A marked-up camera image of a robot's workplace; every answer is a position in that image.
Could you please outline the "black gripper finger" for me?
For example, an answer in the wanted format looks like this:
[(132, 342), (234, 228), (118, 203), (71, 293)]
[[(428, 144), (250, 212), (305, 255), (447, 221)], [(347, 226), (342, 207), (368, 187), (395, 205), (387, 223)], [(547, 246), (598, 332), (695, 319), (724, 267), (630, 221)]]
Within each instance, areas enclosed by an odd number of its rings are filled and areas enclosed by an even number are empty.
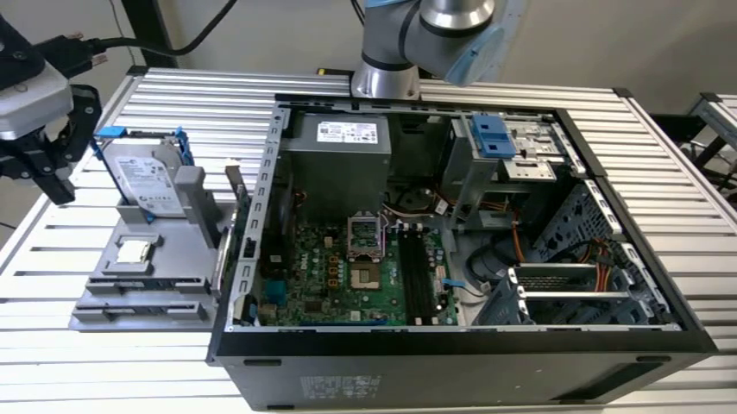
[(49, 200), (66, 204), (74, 200), (73, 186), (67, 178), (58, 175), (62, 168), (81, 159), (89, 143), (93, 141), (95, 125), (101, 116), (101, 104), (97, 89), (89, 85), (70, 85), (71, 109), (66, 124), (55, 139), (45, 144), (45, 155), (53, 171), (46, 173), (38, 187)]
[(50, 141), (45, 132), (30, 132), (14, 140), (1, 140), (1, 176), (34, 178), (55, 170)]

